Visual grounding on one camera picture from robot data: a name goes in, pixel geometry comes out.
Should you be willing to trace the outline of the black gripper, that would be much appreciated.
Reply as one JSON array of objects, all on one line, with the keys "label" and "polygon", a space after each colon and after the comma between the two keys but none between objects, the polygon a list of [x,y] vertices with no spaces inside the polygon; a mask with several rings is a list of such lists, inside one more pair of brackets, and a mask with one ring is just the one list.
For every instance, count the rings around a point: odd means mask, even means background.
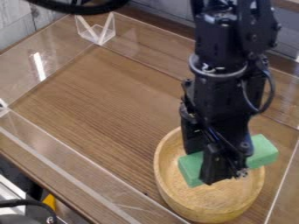
[{"label": "black gripper", "polygon": [[247,174],[255,152],[248,123],[274,100],[263,97],[264,86],[276,89],[267,70],[235,78],[196,76],[181,84],[183,148],[187,155],[203,151],[200,180],[208,186]]}]

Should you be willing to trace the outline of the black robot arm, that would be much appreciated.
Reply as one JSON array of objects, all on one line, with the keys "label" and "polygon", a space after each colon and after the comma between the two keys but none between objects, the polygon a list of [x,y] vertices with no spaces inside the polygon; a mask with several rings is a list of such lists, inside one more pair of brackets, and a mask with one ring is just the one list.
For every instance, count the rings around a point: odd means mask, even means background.
[{"label": "black robot arm", "polygon": [[203,154],[197,179],[212,185],[248,174],[248,123],[275,98],[266,52],[282,26],[271,0],[191,0],[191,13],[193,77],[181,82],[181,140],[188,155]]}]

